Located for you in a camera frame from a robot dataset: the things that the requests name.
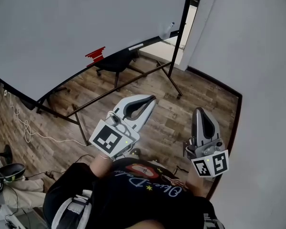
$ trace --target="black t-shirt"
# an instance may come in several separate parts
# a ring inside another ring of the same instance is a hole
[[[83,189],[93,191],[87,229],[124,229],[148,219],[159,221],[166,229],[203,229],[206,221],[217,221],[212,204],[195,197],[171,172],[143,160],[123,158],[102,179],[84,163],[70,166],[44,201],[50,228],[61,204],[81,195]]]

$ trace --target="office chair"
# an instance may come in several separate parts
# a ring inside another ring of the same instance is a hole
[[[126,68],[136,71],[140,74],[144,72],[129,65],[132,60],[135,60],[137,52],[130,52],[128,49],[114,53],[103,60],[97,62],[94,66],[98,67],[96,73],[101,76],[100,71],[110,71],[115,72],[114,88],[117,87],[119,81],[120,72],[124,71]]]

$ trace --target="whiteboard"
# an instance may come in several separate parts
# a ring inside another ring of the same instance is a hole
[[[0,79],[39,100],[93,62],[180,27],[185,0],[0,0]]]

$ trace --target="white cable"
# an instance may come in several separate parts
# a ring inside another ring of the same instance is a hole
[[[48,138],[48,139],[51,139],[57,143],[63,143],[63,142],[69,142],[69,141],[74,141],[82,146],[86,146],[85,144],[82,144],[76,140],[62,140],[62,141],[57,141],[56,139],[54,139],[53,137],[50,137],[50,136],[43,136],[41,134],[39,134],[38,132],[35,132],[35,133],[32,133],[32,129],[31,129],[31,126],[29,125],[29,121],[28,120],[25,120],[24,122],[22,120],[19,119],[19,114],[20,114],[20,108],[17,109],[17,112],[15,112],[15,107],[13,105],[13,103],[11,102],[11,94],[10,94],[10,108],[13,108],[13,112],[14,114],[17,116],[17,119],[22,123],[24,124],[24,130],[23,130],[23,134],[24,134],[24,139],[27,143],[30,143],[31,142],[31,137],[35,134],[41,136],[42,138]]]

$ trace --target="wooden floor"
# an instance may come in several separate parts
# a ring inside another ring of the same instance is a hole
[[[132,65],[144,71],[156,66],[155,61],[147,58],[139,58]],[[80,106],[113,88],[114,73],[102,72],[101,77],[98,77],[95,70],[91,68],[67,82],[64,86],[71,90],[69,93],[62,91],[51,97],[56,111],[65,115],[72,111],[71,104]],[[120,74],[119,83],[137,75],[138,73],[127,69]],[[157,71],[80,111],[79,118],[86,137],[89,139],[99,120],[105,119],[107,112],[122,98],[134,94],[153,94],[157,98],[157,105],[142,128],[141,139],[136,144],[145,157],[159,157],[160,163],[170,171],[174,171],[176,165],[188,170],[190,163],[183,157],[182,146],[183,141],[191,137],[192,112],[200,106],[212,112],[218,120],[222,138],[227,145],[235,118],[237,97],[190,72],[174,69],[172,76],[184,94],[180,100],[176,99],[177,91],[164,73]],[[13,95],[11,99],[15,107],[20,108],[19,118],[29,121],[32,133],[39,132],[57,140],[76,139],[84,143],[77,125],[48,113],[37,114],[36,110],[30,111]],[[81,146],[75,142],[56,143],[38,135],[32,136],[31,142],[27,143],[23,136],[24,126],[17,120],[9,105],[10,97],[3,97],[1,88],[0,151],[5,144],[9,144],[14,154],[14,162],[25,164],[27,176],[51,170],[62,172],[80,156],[98,153],[93,146]],[[91,160],[89,156],[82,159],[87,163]],[[186,173],[178,171],[177,176],[185,179]],[[53,183],[53,180],[45,175],[38,177],[45,177],[46,188]],[[205,194],[211,184],[211,181],[205,182]]]

